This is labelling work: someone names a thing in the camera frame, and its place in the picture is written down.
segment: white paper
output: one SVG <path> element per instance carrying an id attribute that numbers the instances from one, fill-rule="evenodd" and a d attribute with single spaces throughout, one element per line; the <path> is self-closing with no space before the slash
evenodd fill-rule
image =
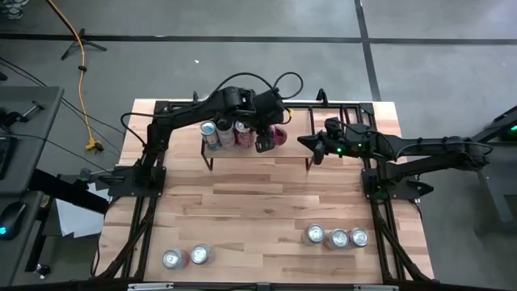
<path id="1" fill-rule="evenodd" d="M 88 184 L 88 192 L 108 200 L 107 191 L 98 190 L 95 183 Z M 103 229 L 104 216 L 100 213 L 72 205 L 63 200 L 56 200 L 57 214 L 63 236 L 74 233 L 74 238 L 98 234 Z"/>

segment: computer mouse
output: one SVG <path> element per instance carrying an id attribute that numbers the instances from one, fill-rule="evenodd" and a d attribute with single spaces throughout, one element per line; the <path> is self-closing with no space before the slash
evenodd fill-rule
<path id="1" fill-rule="evenodd" d="M 18 235 L 26 207 L 25 203 L 14 202 L 3 210 L 0 214 L 0 239 L 11 240 Z"/>

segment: can top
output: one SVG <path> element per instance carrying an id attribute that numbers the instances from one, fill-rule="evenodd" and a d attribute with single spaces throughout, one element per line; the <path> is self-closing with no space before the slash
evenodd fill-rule
<path id="1" fill-rule="evenodd" d="M 181 258 L 181 252 L 176 250 L 168 250 L 163 254 L 163 265 L 166 268 L 175 268 L 178 266 L 178 263 Z"/>
<path id="2" fill-rule="evenodd" d="M 346 247 L 348 244 L 348 236 L 345 230 L 333 230 L 331 239 L 336 247 Z"/>
<path id="3" fill-rule="evenodd" d="M 226 119 L 219 119 L 216 123 L 216 127 L 219 130 L 228 130 L 232 128 L 232 122 Z"/>
<path id="4" fill-rule="evenodd" d="M 325 231 L 322 226 L 313 224 L 307 228 L 307 236 L 311 241 L 319 243 L 325 238 Z"/>
<path id="5" fill-rule="evenodd" d="M 191 260 L 194 264 L 202 264 L 208 260 L 208 248 L 205 245 L 197 245 L 191 251 Z"/>
<path id="6" fill-rule="evenodd" d="M 235 121 L 235 129 L 240 133 L 248 133 L 250 128 L 245 126 L 242 122 Z"/>
<path id="7" fill-rule="evenodd" d="M 200 127 L 201 133 L 204 135 L 209 135 L 216 131 L 216 125 L 211 121 L 204 122 Z"/>
<path id="8" fill-rule="evenodd" d="M 368 234 L 366 230 L 356 228 L 352 230 L 352 242 L 359 246 L 364 247 L 368 244 Z"/>

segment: orange cable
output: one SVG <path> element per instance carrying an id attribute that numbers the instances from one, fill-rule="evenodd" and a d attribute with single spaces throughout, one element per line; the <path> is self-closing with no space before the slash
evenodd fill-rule
<path id="1" fill-rule="evenodd" d="M 81 48 L 81 59 L 82 59 L 81 66 L 84 67 L 85 63 L 86 63 L 86 54 L 84 52 L 84 47 L 82 46 L 81 37 L 79 37 L 79 35 L 76 33 L 76 31 L 75 31 L 74 27 L 72 26 L 72 24 L 70 23 L 70 21 L 63 15 L 63 13 L 59 10 L 59 8 L 57 8 L 56 4 L 54 4 L 54 2 L 52 2 L 52 0 L 48 0 L 48 2 L 56 10 L 56 12 L 59 14 L 59 16 L 63 18 L 63 20 L 66 22 L 66 24 L 68 25 L 68 27 L 74 34 L 75 38 L 77 39 L 77 42 L 79 43 L 79 47 Z M 88 122 L 88 116 L 86 115 L 86 108 L 84 106 L 84 101 L 82 100 L 82 81 L 83 81 L 83 79 L 84 79 L 84 71 L 81 70 L 81 77 L 79 77 L 78 93 L 79 93 L 79 101 L 81 101 L 81 108 L 82 108 L 82 113 L 84 115 L 84 121 L 86 122 L 86 129 L 88 130 L 89 144 L 86 146 L 86 149 L 89 150 L 89 149 L 91 149 L 91 146 L 95 143 L 95 139 L 94 139 L 93 135 L 91 134 L 90 123 Z"/>

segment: tripod stand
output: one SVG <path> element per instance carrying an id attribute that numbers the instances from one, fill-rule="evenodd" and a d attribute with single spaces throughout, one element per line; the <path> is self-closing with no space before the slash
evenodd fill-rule
<path id="1" fill-rule="evenodd" d="M 70 31 L 70 33 L 72 33 L 72 35 L 74 34 L 74 30 L 68 25 L 67 21 L 63 18 L 63 16 L 61 15 L 61 13 L 59 11 L 56 10 L 56 8 L 48 1 L 46 0 L 47 4 L 50 6 L 50 8 L 52 8 L 52 10 L 54 11 L 54 13 L 57 14 L 57 16 L 59 17 L 59 19 L 61 20 L 62 23 L 65 24 L 66 28 L 68 28 L 68 30 Z M 79 31 L 78 33 L 78 36 L 79 36 L 79 39 L 81 40 L 81 43 L 83 45 L 91 45 L 92 47 L 96 48 L 96 49 L 100 49 L 102 50 L 103 52 L 106 52 L 107 51 L 107 48 L 104 48 L 102 45 L 98 45 L 94 42 L 91 42 L 89 40 L 85 40 L 83 37 L 85 36 L 86 34 L 86 31 L 84 28 L 81 28 L 81 30 Z M 74 40 L 74 42 L 68 47 L 68 49 L 66 50 L 65 53 L 63 53 L 63 55 L 61 56 L 61 60 L 65 60 L 70 54 L 72 54 L 77 48 L 79 47 L 79 43 L 78 43 L 78 40 Z"/>

